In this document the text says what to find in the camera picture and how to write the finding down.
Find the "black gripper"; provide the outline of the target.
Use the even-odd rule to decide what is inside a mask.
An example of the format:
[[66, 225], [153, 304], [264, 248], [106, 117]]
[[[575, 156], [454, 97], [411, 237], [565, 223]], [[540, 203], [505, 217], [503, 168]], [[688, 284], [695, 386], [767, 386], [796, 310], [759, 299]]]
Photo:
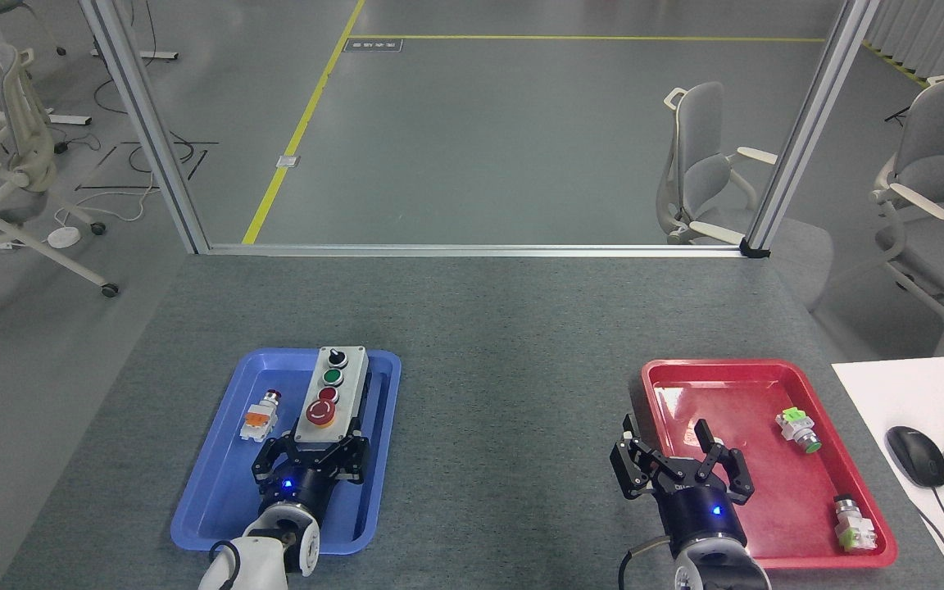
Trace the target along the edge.
[[[735, 504], [745, 505], [756, 491], [744, 453], [715, 439], [705, 419], [697, 420], [694, 433], [705, 453], [694, 478], [689, 474], [684, 479], [675, 478], [670, 460], [643, 442], [632, 414], [625, 416], [622, 436], [610, 452], [610, 463], [625, 499], [637, 499], [644, 490], [653, 493], [655, 485], [660, 522], [668, 534], [673, 557], [695, 542], [711, 538], [748, 545], [733, 509]], [[726, 471], [728, 489], [712, 474], [716, 463]]]
[[346, 434], [327, 448], [327, 462], [302, 463], [293, 435], [285, 433], [265, 441], [252, 462], [252, 477], [259, 493], [267, 494], [267, 505], [281, 501], [299, 504], [322, 525], [338, 479], [355, 485], [364, 483], [368, 452], [367, 437]]

